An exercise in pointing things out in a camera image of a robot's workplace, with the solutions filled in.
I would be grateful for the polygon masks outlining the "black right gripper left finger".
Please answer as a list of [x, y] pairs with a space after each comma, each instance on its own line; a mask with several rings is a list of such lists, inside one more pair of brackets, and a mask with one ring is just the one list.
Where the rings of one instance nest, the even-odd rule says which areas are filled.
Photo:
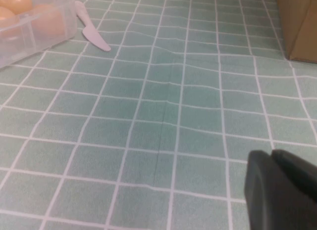
[[317, 197], [298, 190], [262, 150], [249, 153], [244, 195], [252, 230], [315, 230]]

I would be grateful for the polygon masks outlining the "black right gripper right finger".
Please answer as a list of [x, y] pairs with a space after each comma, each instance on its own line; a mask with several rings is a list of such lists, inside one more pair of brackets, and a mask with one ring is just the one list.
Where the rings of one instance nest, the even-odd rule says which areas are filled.
[[272, 159], [290, 182], [308, 197], [317, 196], [317, 167], [283, 149], [275, 149]]

